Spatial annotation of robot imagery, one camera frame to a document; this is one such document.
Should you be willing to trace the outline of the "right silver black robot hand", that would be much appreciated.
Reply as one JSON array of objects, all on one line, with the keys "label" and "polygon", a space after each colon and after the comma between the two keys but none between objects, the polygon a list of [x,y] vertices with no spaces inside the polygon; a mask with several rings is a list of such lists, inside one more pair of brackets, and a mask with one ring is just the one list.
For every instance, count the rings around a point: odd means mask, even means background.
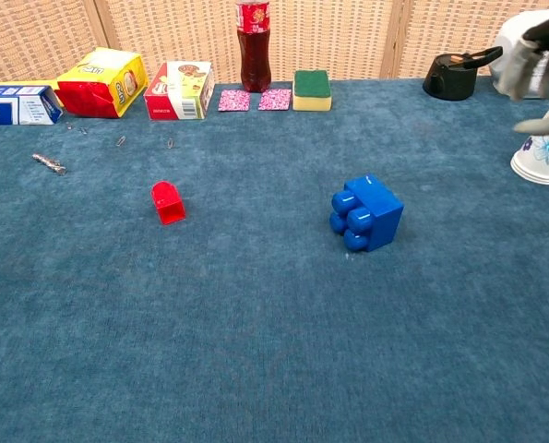
[{"label": "right silver black robot hand", "polygon": [[[544,54],[549,54],[549,19],[526,29],[519,36],[499,77],[499,90],[514,101],[524,98],[530,88],[533,70]],[[549,59],[539,85],[539,95],[549,96]]]}]

